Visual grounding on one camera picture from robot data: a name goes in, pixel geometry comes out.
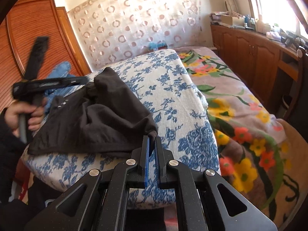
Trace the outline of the person's left hand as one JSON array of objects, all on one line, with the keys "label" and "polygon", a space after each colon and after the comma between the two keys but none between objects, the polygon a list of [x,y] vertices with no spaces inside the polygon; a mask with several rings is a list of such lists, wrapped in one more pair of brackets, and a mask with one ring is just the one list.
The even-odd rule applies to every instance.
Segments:
[{"label": "person's left hand", "polygon": [[41,106],[36,107],[23,101],[14,101],[7,108],[4,119],[7,126],[11,129],[16,137],[19,137],[18,116],[20,114],[30,114],[31,117],[28,120],[28,130],[37,131],[44,119],[44,106],[46,105],[46,99],[43,99]]}]

